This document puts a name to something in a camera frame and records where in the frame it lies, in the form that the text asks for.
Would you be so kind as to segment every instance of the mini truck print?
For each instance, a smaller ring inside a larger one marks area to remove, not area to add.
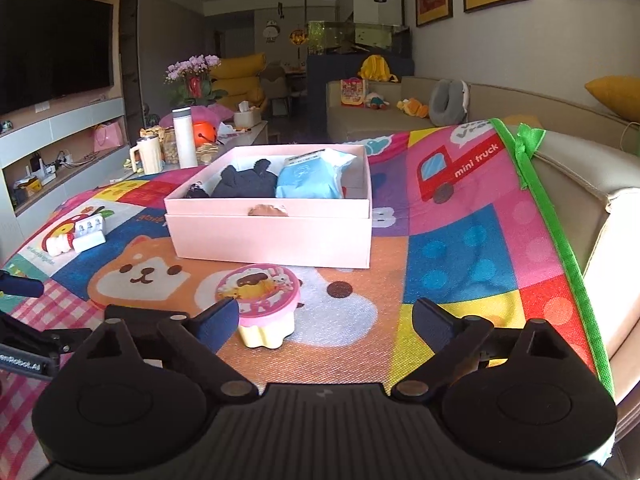
[[[433,198],[436,204],[445,203],[453,196],[457,182],[494,158],[503,149],[504,144],[497,134],[461,154],[456,160],[451,160],[446,146],[439,147],[418,165],[418,184],[422,200],[428,202]]]

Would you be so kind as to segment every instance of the pink box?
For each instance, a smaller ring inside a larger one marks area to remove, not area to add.
[[[345,199],[183,198],[202,182],[211,193],[228,165],[252,168],[271,161],[278,174],[284,159],[333,148],[357,158],[342,175]],[[258,204],[284,208],[288,217],[248,216]],[[283,266],[368,269],[371,248],[371,175],[359,144],[240,146],[220,156],[164,199],[166,222],[181,258]]]

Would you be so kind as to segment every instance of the glass jar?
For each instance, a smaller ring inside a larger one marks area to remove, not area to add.
[[[178,145],[175,142],[175,130],[167,128],[164,132],[164,141],[162,142],[162,151],[164,152],[164,161],[167,164],[178,164]]]

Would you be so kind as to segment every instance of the green mat edge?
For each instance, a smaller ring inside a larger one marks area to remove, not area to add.
[[[584,281],[582,280],[582,273],[580,272],[578,261],[575,259],[574,250],[572,250],[569,240],[567,240],[564,234],[564,229],[556,215],[556,210],[549,196],[546,194],[545,188],[542,186],[530,158],[528,156],[523,157],[520,163],[518,163],[516,161],[515,139],[513,134],[500,119],[491,119],[490,121],[507,148],[514,166],[516,169],[520,168],[520,176],[529,187],[533,199],[538,206],[538,210],[545,221],[546,228],[560,257],[562,268],[569,282],[569,287],[574,295],[598,378],[611,394],[611,397],[613,397],[613,377],[609,366],[609,357],[607,356],[607,351],[605,350],[602,336],[600,335],[600,329],[598,328],[598,323],[593,313],[593,307],[591,306],[591,301],[587,295]]]

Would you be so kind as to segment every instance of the gray neck pillow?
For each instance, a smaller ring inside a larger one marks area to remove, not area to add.
[[[466,118],[468,87],[464,81],[441,79],[429,101],[429,118],[434,126],[462,124]]]

